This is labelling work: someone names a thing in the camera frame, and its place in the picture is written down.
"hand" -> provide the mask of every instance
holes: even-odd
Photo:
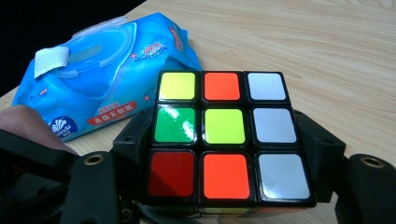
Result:
[[[52,132],[36,110],[26,105],[15,105],[0,111],[0,129],[45,147],[77,154]]]

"wooden table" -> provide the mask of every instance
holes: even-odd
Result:
[[[148,0],[130,20],[160,11],[187,29],[204,70],[280,71],[294,109],[365,153],[396,165],[394,1]],[[16,90],[0,99],[10,106]],[[67,144],[85,154],[111,149],[128,122]],[[203,223],[336,223],[331,203],[303,212]]]

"white plastic lid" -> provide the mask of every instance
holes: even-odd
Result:
[[[133,44],[132,28],[107,27],[95,33],[72,38],[62,46],[69,48],[66,67],[56,68],[58,77],[75,77],[94,67],[104,67],[116,61]]]

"dark wall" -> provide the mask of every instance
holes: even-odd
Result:
[[[122,16],[145,0],[1,0],[0,96],[17,87],[35,52]]]

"blue plastic package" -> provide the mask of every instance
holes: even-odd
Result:
[[[36,109],[63,141],[154,105],[160,71],[201,70],[187,31],[161,13],[96,26],[57,49],[66,65],[37,74],[36,55],[12,104]]]

